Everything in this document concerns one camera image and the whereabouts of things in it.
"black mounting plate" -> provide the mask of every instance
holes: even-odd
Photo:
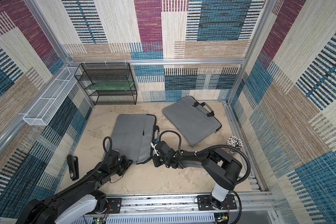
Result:
[[[209,195],[198,195],[198,208],[199,211],[215,210],[210,205]],[[234,199],[234,195],[226,195],[225,202],[228,204],[229,209],[237,209],[237,204]],[[228,210],[226,204],[224,205],[223,210]]]
[[[106,198],[106,200],[108,201],[108,204],[111,206],[110,214],[120,213],[122,198],[120,198],[120,197]]]

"gray laptop sleeve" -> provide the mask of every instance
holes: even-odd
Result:
[[[112,150],[144,164],[152,158],[150,143],[154,140],[157,118],[152,114],[120,114],[111,135]]]
[[[182,133],[189,145],[194,146],[221,128],[214,111],[206,103],[198,103],[186,96],[162,110],[166,118]]]

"beige floor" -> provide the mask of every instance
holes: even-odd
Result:
[[[110,136],[119,114],[154,114],[161,131],[178,131],[162,114],[162,109],[168,105],[170,104],[140,103],[137,105],[96,106],[74,153],[79,160],[80,177],[83,177],[102,160],[103,138]],[[212,145],[226,144],[227,139],[232,136],[222,103],[211,102],[209,105],[214,110],[215,117],[222,123],[222,128],[194,147],[189,146],[182,136],[182,150],[200,151]],[[175,134],[166,133],[162,136],[162,140],[173,149],[177,149],[178,138]],[[239,155],[235,155],[235,157],[241,161]],[[118,175],[113,176],[112,182],[118,178]],[[59,191],[73,183],[67,170]],[[121,180],[116,183],[106,183],[99,190],[106,194],[200,193],[210,192],[214,185],[215,181],[204,169],[192,167],[173,169],[165,166],[156,168],[151,160],[146,164],[131,165]],[[237,185],[235,191],[251,191],[248,180]]]

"white mesh basket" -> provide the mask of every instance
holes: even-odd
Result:
[[[66,67],[30,108],[23,120],[29,125],[47,126],[77,82],[74,77],[76,70],[76,67]]]

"red wire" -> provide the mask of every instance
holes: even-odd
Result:
[[[103,219],[106,219],[108,217],[108,215],[110,214],[110,211],[111,211],[111,205],[108,205],[109,208],[108,208],[108,211],[105,213],[105,216],[103,217]]]
[[[225,204],[226,204],[226,207],[228,208],[228,217],[229,217],[229,215],[230,215],[229,206],[228,206],[228,203],[227,203],[227,202],[225,202]]]

